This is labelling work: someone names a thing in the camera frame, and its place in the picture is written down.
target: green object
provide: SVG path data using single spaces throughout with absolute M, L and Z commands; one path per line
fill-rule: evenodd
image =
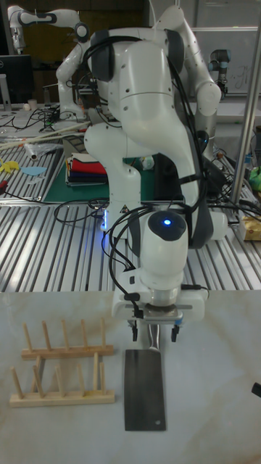
M 65 183 L 65 165 L 60 170 L 49 189 L 45 202 L 69 202 L 70 200 L 90 200 L 109 196 L 109 186 L 69 187 Z M 141 171 L 141 199 L 145 202 L 154 198 L 154 171 Z
M 261 166 L 252 169 L 249 184 L 253 190 L 261 191 Z

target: monitor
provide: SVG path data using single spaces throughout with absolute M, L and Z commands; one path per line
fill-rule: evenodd
M 7 75 L 11 103 L 25 103 L 32 97 L 34 82 L 30 55 L 0 55 L 0 74 Z

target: yellow object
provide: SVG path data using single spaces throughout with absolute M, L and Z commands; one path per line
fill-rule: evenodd
M 261 240 L 261 223 L 253 217 L 244 216 L 240 221 L 239 232 L 243 240 Z
M 0 173 L 5 171 L 6 173 L 11 173 L 11 169 L 19 170 L 19 165 L 16 161 L 6 161 L 4 162 L 2 158 L 0 158 Z

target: blue object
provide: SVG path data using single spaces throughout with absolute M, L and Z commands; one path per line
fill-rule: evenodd
M 176 324 L 177 326 L 181 326 L 182 322 L 183 322 L 183 318 L 182 318 L 182 319 L 177 319 L 177 320 L 175 321 L 175 324 Z
M 47 167 L 31 166 L 31 167 L 21 167 L 22 173 L 27 175 L 39 175 L 46 172 Z
M 104 229 L 107 230 L 107 210 L 104 211 Z
M 251 159 L 252 159 L 251 153 L 246 154 L 244 164 L 245 164 L 245 165 L 248 165 L 248 164 L 251 162 Z

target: table surface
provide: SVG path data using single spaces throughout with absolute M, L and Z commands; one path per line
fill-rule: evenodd
M 170 327 L 161 335 L 166 432 L 126 432 L 123 415 L 125 349 L 148 347 L 145 332 L 131 340 L 126 322 L 110 316 L 111 292 L 0 294 L 0 462 L 2 464 L 260 464 L 261 399 L 251 393 L 261 383 L 261 291 L 214 291 L 200 323 L 187 323 L 176 344 Z M 80 344 L 80 319 L 89 344 L 99 343 L 104 316 L 104 357 L 113 405 L 12 409 L 15 392 L 9 371 L 17 369 L 24 392 L 30 389 L 33 361 L 22 361 L 22 322 L 33 347 L 44 346 L 41 321 L 51 344 L 62 346 L 61 319 L 71 344 Z M 78 389 L 78 360 L 60 361 L 65 389 Z M 92 358 L 81 360 L 91 389 Z M 55 360 L 46 361 L 43 389 L 57 390 Z

